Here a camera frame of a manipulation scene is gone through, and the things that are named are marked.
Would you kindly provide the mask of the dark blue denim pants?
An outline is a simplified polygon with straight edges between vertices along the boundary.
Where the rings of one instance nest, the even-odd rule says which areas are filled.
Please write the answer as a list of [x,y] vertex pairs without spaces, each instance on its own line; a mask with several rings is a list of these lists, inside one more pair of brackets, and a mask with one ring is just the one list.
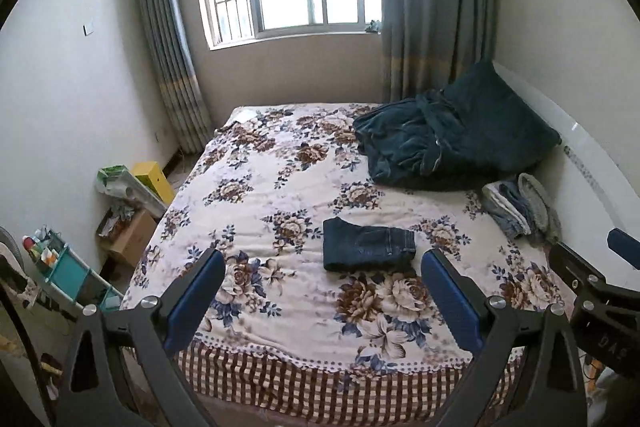
[[341,218],[323,222],[323,268],[329,272],[402,271],[416,255],[413,231],[354,225]]

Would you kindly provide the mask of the grey folded clothes pile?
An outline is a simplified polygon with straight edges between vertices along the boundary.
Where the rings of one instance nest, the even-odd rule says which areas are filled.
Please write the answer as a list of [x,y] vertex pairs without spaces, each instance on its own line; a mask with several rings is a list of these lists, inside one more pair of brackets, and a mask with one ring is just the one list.
[[532,174],[485,184],[480,203],[503,234],[532,245],[553,245],[562,239],[562,225],[544,186]]

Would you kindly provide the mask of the teal storage cart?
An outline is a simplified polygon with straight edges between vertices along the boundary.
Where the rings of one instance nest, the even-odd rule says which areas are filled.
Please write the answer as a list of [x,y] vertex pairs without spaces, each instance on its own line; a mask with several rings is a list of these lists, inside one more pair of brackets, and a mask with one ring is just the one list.
[[25,270],[66,313],[77,317],[86,306],[117,311],[124,295],[75,253],[63,237],[45,225],[22,239]]

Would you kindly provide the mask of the cardboard box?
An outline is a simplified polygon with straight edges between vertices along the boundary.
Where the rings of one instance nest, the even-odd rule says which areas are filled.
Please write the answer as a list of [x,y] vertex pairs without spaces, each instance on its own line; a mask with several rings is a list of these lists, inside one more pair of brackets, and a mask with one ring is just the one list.
[[111,217],[113,213],[107,213],[100,223],[96,230],[96,243],[116,261],[135,268],[156,230],[156,220],[148,210],[140,209],[126,225],[115,225],[111,235],[101,236],[100,232]]

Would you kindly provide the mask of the floral bed quilt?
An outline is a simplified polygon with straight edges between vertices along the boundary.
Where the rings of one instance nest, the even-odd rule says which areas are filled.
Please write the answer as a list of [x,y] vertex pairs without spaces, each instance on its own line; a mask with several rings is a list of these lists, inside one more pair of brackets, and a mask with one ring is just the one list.
[[488,295],[541,310],[570,293],[546,254],[508,239],[471,192],[376,185],[352,122],[363,104],[240,107],[208,143],[137,263],[125,306],[160,295],[216,248],[226,277],[178,364],[221,426],[427,421],[468,366],[406,271],[330,273],[322,227],[410,231]]

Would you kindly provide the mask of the dark teal blanket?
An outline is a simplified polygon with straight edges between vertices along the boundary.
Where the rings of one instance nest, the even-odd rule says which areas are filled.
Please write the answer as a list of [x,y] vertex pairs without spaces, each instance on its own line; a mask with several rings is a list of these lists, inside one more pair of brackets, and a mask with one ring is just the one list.
[[535,167],[559,133],[498,75],[474,64],[442,90],[388,103],[354,120],[376,184],[465,191]]

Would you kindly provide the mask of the white green plastic bag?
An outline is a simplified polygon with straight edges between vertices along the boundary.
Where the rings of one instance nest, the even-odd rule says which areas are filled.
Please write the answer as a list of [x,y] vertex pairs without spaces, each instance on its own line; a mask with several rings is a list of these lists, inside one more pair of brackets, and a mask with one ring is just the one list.
[[155,219],[163,217],[167,206],[149,187],[139,181],[126,166],[116,165],[98,170],[94,187],[99,193],[120,199],[134,208],[149,211]]

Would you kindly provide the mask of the yellow box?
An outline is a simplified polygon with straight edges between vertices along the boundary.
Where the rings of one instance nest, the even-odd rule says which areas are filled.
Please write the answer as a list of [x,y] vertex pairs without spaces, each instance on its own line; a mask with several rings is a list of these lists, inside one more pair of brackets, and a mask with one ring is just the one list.
[[132,174],[151,190],[166,206],[175,198],[175,191],[157,161],[143,161],[134,165]]

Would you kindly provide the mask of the left grey curtain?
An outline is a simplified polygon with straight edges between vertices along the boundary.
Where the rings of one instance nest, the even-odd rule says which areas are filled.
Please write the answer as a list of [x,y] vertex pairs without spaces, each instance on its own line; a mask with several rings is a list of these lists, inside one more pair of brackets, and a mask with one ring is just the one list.
[[138,0],[160,97],[183,152],[201,152],[213,125],[196,78],[179,0]]

